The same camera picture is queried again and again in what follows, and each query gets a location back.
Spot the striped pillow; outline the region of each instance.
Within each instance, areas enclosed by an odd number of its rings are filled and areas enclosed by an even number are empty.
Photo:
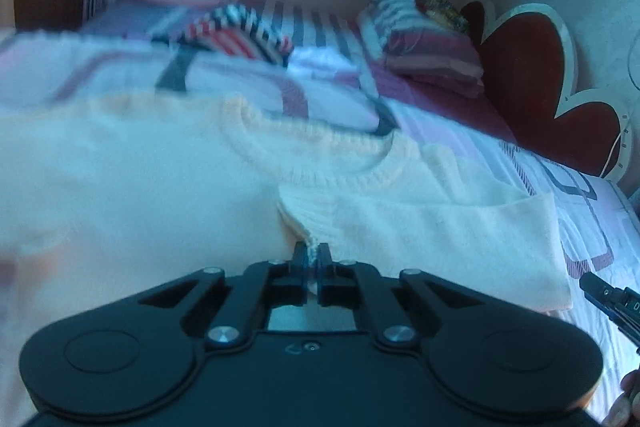
[[[293,43],[242,4],[221,6],[190,24],[178,40],[230,56],[287,67]]]
[[[422,14],[415,0],[372,0],[359,23],[372,58],[388,70],[451,78],[482,90],[482,65],[471,39]]]

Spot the mattress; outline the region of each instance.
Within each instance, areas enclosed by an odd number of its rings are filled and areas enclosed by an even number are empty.
[[[231,1],[253,8],[271,26],[290,35],[297,47],[328,46],[336,49],[364,71],[358,87],[371,96],[400,100],[483,133],[515,142],[513,133],[484,95],[477,99],[465,99],[437,86],[400,78],[371,62],[359,26],[354,20],[341,19],[334,14],[282,1]],[[175,40],[190,22],[208,11],[210,8],[121,0],[87,22],[80,33],[141,40],[168,36],[170,40]]]
[[[529,194],[551,192],[574,301],[573,309],[556,315],[590,334],[604,354],[604,377],[589,408],[597,419],[618,395],[620,378],[638,366],[635,347],[584,299],[578,286],[581,274],[592,271],[614,286],[640,288],[640,223],[609,181],[396,99],[371,99],[349,86],[293,78],[264,63],[214,54],[189,57],[144,40],[9,36],[0,43],[0,79],[4,112],[123,90],[175,90],[188,96],[235,92],[276,115],[325,120],[367,133],[384,134],[397,126],[419,143],[450,147]],[[14,277],[11,260],[0,262],[0,341],[2,317],[15,298]]]

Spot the hand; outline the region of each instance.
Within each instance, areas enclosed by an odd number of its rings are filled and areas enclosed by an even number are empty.
[[[602,421],[605,427],[624,427],[632,415],[640,420],[640,393],[636,395],[633,403],[628,397],[636,383],[636,378],[639,378],[637,369],[626,375],[620,382],[620,388],[625,393],[621,394],[613,403],[609,414]]]

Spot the white cloth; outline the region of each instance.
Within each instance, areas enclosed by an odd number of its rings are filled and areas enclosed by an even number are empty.
[[[119,94],[1,117],[0,179],[0,255],[17,263],[0,339],[3,426],[29,410],[16,365],[34,331],[204,266],[235,274],[289,257],[296,234],[286,223],[306,223],[301,209],[324,212],[312,204],[324,202],[320,193],[344,207],[309,221],[333,225],[313,235],[326,232],[337,255],[382,263],[390,275],[418,266],[477,280],[476,289],[535,309],[570,305],[551,200],[399,132],[380,139],[271,120],[239,98]],[[278,208],[306,194],[309,204],[285,223]],[[411,217],[402,232],[389,210]],[[420,248],[410,233],[423,219],[437,219],[425,230],[438,235]],[[372,230],[388,252],[372,253]],[[367,246],[352,250],[361,240]],[[500,272],[481,277],[487,270]],[[480,284],[498,279],[498,292]]]

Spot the headboard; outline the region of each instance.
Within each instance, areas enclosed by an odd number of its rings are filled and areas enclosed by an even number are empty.
[[[518,143],[558,163],[617,182],[633,144],[625,104],[603,89],[576,92],[573,39],[547,4],[529,3],[495,19],[487,1],[465,5],[470,36],[481,56],[487,98]]]

